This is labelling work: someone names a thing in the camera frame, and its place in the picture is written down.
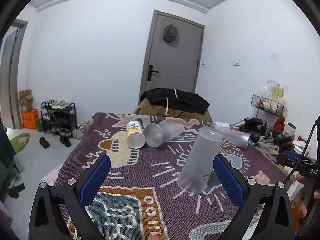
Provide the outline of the person's right hand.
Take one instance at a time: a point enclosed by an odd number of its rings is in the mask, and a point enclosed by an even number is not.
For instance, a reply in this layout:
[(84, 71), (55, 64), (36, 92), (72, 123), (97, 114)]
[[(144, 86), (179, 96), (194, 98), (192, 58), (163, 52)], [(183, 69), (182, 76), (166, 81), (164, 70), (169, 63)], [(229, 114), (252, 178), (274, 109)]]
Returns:
[(299, 191), (291, 201), (291, 209), (293, 212), (295, 229), (300, 227), (299, 219), (305, 218), (307, 216), (307, 204), (310, 204), (311, 200), (317, 200), (317, 204), (319, 204), (319, 179), (316, 180), (313, 197), (310, 197), (310, 200), (307, 200), (306, 194), (309, 192), (308, 188), (311, 186), (315, 179), (304, 177), (299, 174), (296, 176), (296, 180), (304, 186), (299, 189)]

